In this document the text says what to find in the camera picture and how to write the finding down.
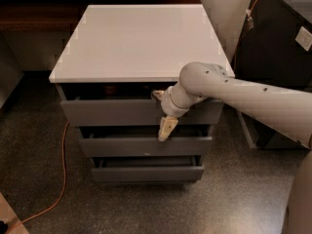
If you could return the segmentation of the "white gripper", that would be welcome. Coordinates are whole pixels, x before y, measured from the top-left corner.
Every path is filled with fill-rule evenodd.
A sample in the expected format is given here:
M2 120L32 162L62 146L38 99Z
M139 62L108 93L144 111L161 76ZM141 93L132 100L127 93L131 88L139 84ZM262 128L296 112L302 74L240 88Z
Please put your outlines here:
M171 99L172 87L169 87L165 92L163 90L155 90L152 96L155 99L161 100L161 107L163 112L167 115L163 117L160 122L160 129L158 132L158 140L165 141L175 129L178 119L187 112L187 109L177 107Z

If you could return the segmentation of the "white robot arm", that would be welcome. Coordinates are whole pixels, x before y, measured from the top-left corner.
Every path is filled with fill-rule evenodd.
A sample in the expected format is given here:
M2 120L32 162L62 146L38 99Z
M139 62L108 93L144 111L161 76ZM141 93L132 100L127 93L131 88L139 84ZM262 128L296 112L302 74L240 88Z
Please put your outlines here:
M156 95L165 113L158 133L161 141L190 107L215 98L312 149L311 93L236 79L218 64L191 62L180 70L175 85ZM295 174L281 234L312 234L312 152Z

